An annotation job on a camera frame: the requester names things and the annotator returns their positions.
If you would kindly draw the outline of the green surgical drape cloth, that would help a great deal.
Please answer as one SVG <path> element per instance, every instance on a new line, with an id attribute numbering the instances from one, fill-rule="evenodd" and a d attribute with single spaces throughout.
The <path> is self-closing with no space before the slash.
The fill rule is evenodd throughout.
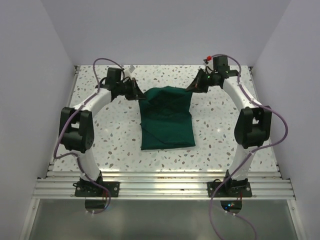
<path id="1" fill-rule="evenodd" d="M 141 150 L 194 147 L 190 106 L 193 93 L 179 87 L 153 87 L 140 100 Z"/>

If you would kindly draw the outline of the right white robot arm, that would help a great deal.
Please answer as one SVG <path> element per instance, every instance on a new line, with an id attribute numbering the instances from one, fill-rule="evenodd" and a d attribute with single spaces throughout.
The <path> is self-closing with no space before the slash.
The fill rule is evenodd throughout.
<path id="1" fill-rule="evenodd" d="M 228 60 L 223 54 L 205 58 L 204 68 L 197 72 L 186 91 L 207 93 L 209 87 L 219 86 L 239 111 L 234 128 L 237 148 L 222 185 L 223 192 L 232 197 L 246 186 L 255 150 L 270 137 L 272 112 L 256 101 L 241 81 L 242 69 L 232 70 Z"/>

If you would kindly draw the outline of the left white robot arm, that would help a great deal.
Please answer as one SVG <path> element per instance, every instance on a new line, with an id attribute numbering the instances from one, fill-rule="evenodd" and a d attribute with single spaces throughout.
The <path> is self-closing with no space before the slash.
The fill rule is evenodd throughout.
<path id="1" fill-rule="evenodd" d="M 74 157 L 80 171 L 80 184 L 87 184 L 87 192 L 95 197 L 103 193 L 104 184 L 92 151 L 95 140 L 94 117 L 118 96 L 124 96 L 128 101 L 145 98 L 132 76 L 135 69 L 133 65 L 126 68 L 109 67 L 106 77 L 97 80 L 92 95 L 73 107 L 64 107 L 60 113 L 53 158 Z"/>

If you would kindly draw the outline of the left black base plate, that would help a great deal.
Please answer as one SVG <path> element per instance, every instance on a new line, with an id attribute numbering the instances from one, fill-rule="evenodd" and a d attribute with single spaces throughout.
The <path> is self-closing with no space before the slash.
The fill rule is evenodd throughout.
<path id="1" fill-rule="evenodd" d="M 120 182 L 118 181 L 103 181 L 100 186 L 96 186 L 88 181 L 78 181 L 72 184 L 75 187 L 75 197 L 111 197 L 117 198 L 119 196 Z"/>

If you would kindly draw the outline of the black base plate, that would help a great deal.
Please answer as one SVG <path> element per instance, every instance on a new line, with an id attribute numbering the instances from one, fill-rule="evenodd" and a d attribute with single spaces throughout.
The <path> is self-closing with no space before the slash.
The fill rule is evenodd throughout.
<path id="1" fill-rule="evenodd" d="M 251 185 L 248 179 L 234 180 L 230 179 L 220 188 L 222 182 L 219 179 L 209 181 L 207 185 L 207 193 L 209 197 L 214 198 L 250 198 L 253 196 Z"/>
<path id="2" fill-rule="evenodd" d="M 119 196 L 120 182 L 118 181 L 103 181 L 100 186 L 96 186 L 88 181 L 78 181 L 72 184 L 75 187 L 75 197 L 111 197 L 117 198 Z"/>

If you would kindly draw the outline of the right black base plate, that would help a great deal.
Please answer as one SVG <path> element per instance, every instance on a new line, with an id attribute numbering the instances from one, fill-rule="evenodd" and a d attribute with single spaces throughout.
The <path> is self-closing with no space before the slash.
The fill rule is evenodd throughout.
<path id="1" fill-rule="evenodd" d="M 250 198 L 253 196 L 251 185 L 248 179 L 234 180 L 230 179 L 220 188 L 222 182 L 219 179 L 209 181 L 207 185 L 207 193 L 209 197 L 214 198 Z"/>

